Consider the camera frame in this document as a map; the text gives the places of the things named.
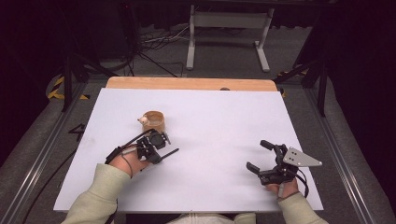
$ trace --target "gray carpet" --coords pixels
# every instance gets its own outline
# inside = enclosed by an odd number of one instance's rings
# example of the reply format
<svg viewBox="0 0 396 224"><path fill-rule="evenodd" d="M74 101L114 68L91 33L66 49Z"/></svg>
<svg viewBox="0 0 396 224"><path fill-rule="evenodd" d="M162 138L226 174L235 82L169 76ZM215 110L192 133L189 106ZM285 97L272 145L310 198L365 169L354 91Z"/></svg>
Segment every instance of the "gray carpet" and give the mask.
<svg viewBox="0 0 396 224"><path fill-rule="evenodd" d="M272 29L269 32L264 51L270 64L271 72L263 73L252 43L260 32L245 30L239 35L230 35L220 30L204 30L199 32L196 40L195 64L192 71L184 71L183 77L224 77L224 78L274 78L280 71L291 69L294 60L309 34L309 29ZM179 40L163 49L145 52L156 62L174 63L186 61L187 40ZM171 72L180 75L180 64L163 64ZM169 77L161 68L153 63L136 57L134 73L139 76ZM324 132L318 125L315 109L308 103L306 90L297 85L295 77L289 84L282 87L286 91L284 98L294 129L299 137L304 152L323 161L322 167L312 168L313 177L317 180L317 188L323 202L324 211L318 214L330 223L361 223L351 202L343 179L337 170L329 151ZM77 135L68 133L80 123L87 124L98 92L106 85L104 76L94 76L87 84L84 94L90 100L78 100L60 132L53 152L35 184L26 204L15 223L21 223L34 197L42 189L53 171L78 146ZM57 118L61 116L63 101L51 99L50 104L37 118L31 129L25 134L6 163L0 168L0 217L3 217L18 192L24 177L27 175L39 151L45 145ZM329 85L325 111L333 134L340 146L350 169L361 187L364 198L376 223L396 223L388 198L380 188L373 173L361 155L359 146L334 98L332 86ZM52 178L35 203L26 223L59 223L65 214L52 211L60 186L71 160ZM123 223L124 215L118 214L116 223ZM259 214L258 223L284 223L281 214Z"/></svg>

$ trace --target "person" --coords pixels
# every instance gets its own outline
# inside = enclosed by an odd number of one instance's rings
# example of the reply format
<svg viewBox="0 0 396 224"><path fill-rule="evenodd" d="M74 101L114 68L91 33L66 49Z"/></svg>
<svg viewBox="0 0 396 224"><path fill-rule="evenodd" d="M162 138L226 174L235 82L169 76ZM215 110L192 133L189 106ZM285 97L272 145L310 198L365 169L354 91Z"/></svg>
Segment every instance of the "person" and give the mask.
<svg viewBox="0 0 396 224"><path fill-rule="evenodd" d="M120 154L109 164L97 164L92 185L74 201L63 224L106 223L117 210L117 198L123 186L149 165L148 161L138 159L136 151ZM279 192L279 185L266 187L276 195ZM288 224L327 223L312 210L298 190L296 179L284 183L283 194L277 200ZM218 214L188 214L169 223L255 224L256 216L254 213L240 214L232 220Z"/></svg>

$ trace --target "wearable hand device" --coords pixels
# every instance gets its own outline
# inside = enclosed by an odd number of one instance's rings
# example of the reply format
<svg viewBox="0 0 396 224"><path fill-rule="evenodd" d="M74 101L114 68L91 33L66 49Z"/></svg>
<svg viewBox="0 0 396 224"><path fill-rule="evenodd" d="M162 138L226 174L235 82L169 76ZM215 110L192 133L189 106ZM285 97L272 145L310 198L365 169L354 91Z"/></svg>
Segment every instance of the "wearable hand device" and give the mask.
<svg viewBox="0 0 396 224"><path fill-rule="evenodd" d="M305 185L304 196L306 198L306 196L308 196L309 188L306 184L306 177L304 173L299 170L299 167L320 166L322 165L322 162L315 160L293 147L287 149L284 144L281 146L273 145L265 140L261 140L260 145L269 150L274 150L276 154L276 166L272 170L260 171L259 167L247 162L247 169L256 174L264 186L269 184L281 185L283 183L290 182L294 177L297 177ZM303 174L304 179L297 175L298 171Z"/></svg>
<svg viewBox="0 0 396 224"><path fill-rule="evenodd" d="M168 142L169 145L171 144L166 133L158 133L155 129L146 130L122 147L116 147L110 155L106 157L105 164L109 164L120 154L125 155L135 150L137 150L139 160L145 157L146 161L157 164L166 156L161 157L157 152L158 149L166 146L166 142Z"/></svg>

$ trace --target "white tabletop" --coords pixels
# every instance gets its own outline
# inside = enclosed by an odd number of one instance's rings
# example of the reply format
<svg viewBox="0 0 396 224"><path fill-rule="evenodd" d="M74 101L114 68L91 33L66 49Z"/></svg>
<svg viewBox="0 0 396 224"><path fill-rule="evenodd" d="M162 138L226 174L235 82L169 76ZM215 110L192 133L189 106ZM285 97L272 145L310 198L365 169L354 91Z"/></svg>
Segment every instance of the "white tabletop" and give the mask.
<svg viewBox="0 0 396 224"><path fill-rule="evenodd" d="M246 168L271 170L275 152L261 140L301 149L277 91L172 91L102 89L54 210L68 211L92 183L97 163L141 133L137 121L158 110L179 152L134 176L119 197L127 213L278 211L276 196ZM304 171L314 210L322 204L312 175Z"/></svg>

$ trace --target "sleeve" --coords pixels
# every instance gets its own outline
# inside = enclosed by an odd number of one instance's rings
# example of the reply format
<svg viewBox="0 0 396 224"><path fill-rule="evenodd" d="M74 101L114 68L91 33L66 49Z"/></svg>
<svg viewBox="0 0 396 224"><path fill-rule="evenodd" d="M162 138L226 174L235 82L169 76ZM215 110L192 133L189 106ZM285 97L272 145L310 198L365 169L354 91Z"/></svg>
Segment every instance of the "sleeve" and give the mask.
<svg viewBox="0 0 396 224"><path fill-rule="evenodd" d="M320 218L302 193L296 193L280 201L279 206L283 211L283 218L290 224L325 224L327 221Z"/></svg>
<svg viewBox="0 0 396 224"><path fill-rule="evenodd" d="M91 186L74 201L63 224L105 223L116 211L117 197L129 180L125 172L98 164Z"/></svg>

